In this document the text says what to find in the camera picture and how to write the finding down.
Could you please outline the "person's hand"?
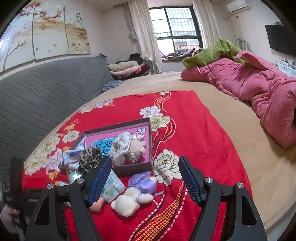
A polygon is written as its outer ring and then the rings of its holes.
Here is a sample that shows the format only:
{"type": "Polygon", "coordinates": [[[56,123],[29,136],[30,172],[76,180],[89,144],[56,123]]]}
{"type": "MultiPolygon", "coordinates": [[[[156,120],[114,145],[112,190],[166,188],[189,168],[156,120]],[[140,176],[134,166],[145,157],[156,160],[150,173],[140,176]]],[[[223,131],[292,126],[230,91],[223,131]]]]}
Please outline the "person's hand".
{"type": "Polygon", "coordinates": [[[1,221],[9,233],[16,235],[18,233],[14,218],[20,214],[20,211],[6,205],[1,211],[1,221]]]}

